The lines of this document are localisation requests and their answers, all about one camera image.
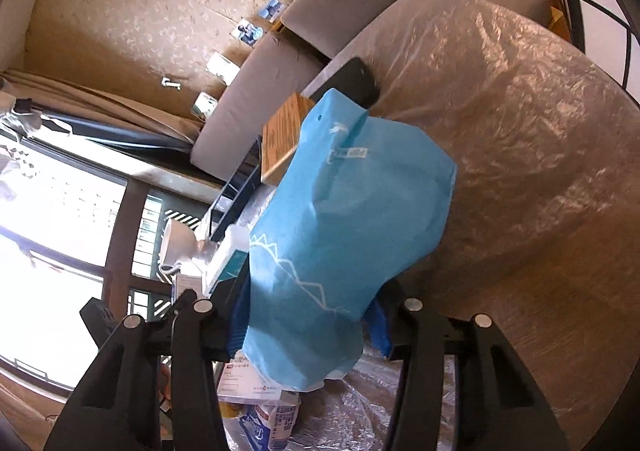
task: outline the clear plastic wrap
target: clear plastic wrap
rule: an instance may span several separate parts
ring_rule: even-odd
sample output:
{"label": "clear plastic wrap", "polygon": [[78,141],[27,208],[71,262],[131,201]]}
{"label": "clear plastic wrap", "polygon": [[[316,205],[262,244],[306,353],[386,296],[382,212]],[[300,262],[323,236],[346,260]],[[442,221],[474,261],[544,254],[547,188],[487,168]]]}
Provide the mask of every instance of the clear plastic wrap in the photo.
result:
{"label": "clear plastic wrap", "polygon": [[[370,113],[421,127],[459,169],[440,246],[401,282],[444,315],[491,315],[581,449],[640,354],[636,105],[575,47],[482,0],[399,0],[304,93],[356,56],[381,91]],[[398,374],[367,351],[303,395],[289,449],[380,449]]]}

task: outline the white box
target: white box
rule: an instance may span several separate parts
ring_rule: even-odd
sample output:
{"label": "white box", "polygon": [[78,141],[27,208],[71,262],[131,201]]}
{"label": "white box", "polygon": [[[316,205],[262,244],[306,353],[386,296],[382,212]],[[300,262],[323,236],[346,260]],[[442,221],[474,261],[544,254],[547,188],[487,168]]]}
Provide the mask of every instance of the white box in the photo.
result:
{"label": "white box", "polygon": [[298,394],[265,381],[242,352],[226,363],[218,382],[218,399],[235,404],[298,405]]}
{"label": "white box", "polygon": [[229,86],[238,75],[240,66],[233,64],[220,52],[214,52],[207,63],[207,71],[222,79]]}
{"label": "white box", "polygon": [[172,277],[172,281],[172,303],[175,303],[178,297],[182,295],[182,292],[188,288],[198,295],[198,299],[204,299],[204,294],[202,293],[202,278],[200,276],[191,276],[178,272],[178,274]]}

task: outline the blue and white package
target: blue and white package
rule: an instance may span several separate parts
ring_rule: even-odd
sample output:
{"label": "blue and white package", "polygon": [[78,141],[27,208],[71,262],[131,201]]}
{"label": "blue and white package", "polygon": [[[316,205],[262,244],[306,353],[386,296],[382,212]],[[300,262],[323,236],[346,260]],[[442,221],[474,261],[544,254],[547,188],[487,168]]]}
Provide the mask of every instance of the blue and white package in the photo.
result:
{"label": "blue and white package", "polygon": [[380,287],[439,243],[455,177],[421,129],[327,92],[251,232],[243,351],[258,372],[295,391],[348,373]]}
{"label": "blue and white package", "polygon": [[254,451],[282,451],[289,441],[299,406],[249,405],[239,419]]}

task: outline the plastic bag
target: plastic bag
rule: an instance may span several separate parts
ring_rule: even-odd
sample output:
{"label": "plastic bag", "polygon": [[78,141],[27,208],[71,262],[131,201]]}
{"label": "plastic bag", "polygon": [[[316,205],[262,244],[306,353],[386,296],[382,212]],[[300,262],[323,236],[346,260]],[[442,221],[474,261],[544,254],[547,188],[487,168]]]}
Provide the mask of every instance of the plastic bag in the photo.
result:
{"label": "plastic bag", "polygon": [[261,374],[311,391],[353,368],[375,294],[440,241],[455,175],[417,127],[324,95],[252,230],[243,349]]}

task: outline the white mountain outline print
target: white mountain outline print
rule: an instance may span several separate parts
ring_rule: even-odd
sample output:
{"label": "white mountain outline print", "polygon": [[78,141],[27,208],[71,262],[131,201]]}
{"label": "white mountain outline print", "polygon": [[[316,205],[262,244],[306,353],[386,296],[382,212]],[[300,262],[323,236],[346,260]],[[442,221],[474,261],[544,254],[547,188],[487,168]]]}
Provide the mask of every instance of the white mountain outline print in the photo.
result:
{"label": "white mountain outline print", "polygon": [[[326,303],[326,296],[324,294],[324,287],[320,283],[309,283],[306,281],[301,281],[298,277],[298,272],[296,271],[295,265],[290,259],[284,259],[278,257],[278,244],[277,243],[269,243],[267,240],[267,235],[260,235],[257,238],[255,235],[251,237],[250,247],[260,247],[267,251],[267,253],[273,258],[275,264],[280,267],[285,274],[287,274],[292,280],[299,285],[302,290],[305,291],[308,296],[313,299],[316,304],[327,312],[342,312],[342,313],[350,313],[346,308],[337,307],[337,308],[329,308]],[[318,297],[315,293],[311,292],[309,289],[316,289],[318,291],[320,297]]]}

